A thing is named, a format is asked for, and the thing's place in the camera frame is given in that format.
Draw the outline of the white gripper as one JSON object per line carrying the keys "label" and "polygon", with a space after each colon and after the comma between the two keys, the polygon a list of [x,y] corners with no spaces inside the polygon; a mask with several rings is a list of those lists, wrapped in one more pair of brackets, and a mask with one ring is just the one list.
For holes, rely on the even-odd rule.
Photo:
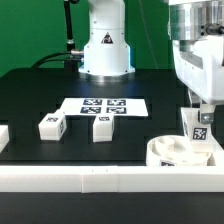
{"label": "white gripper", "polygon": [[207,36],[193,44],[192,52],[180,50],[173,42],[177,77],[207,104],[200,104],[199,121],[212,124],[215,105],[224,104],[224,37]]}

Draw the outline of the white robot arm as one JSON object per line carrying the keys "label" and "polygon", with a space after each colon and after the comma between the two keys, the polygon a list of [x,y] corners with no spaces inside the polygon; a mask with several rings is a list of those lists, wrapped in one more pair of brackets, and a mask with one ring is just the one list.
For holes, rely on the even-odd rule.
{"label": "white robot arm", "polygon": [[[224,0],[162,0],[169,7],[168,35],[177,77],[210,124],[224,105]],[[132,73],[125,41],[124,0],[88,0],[90,38],[79,71],[100,81]]]}

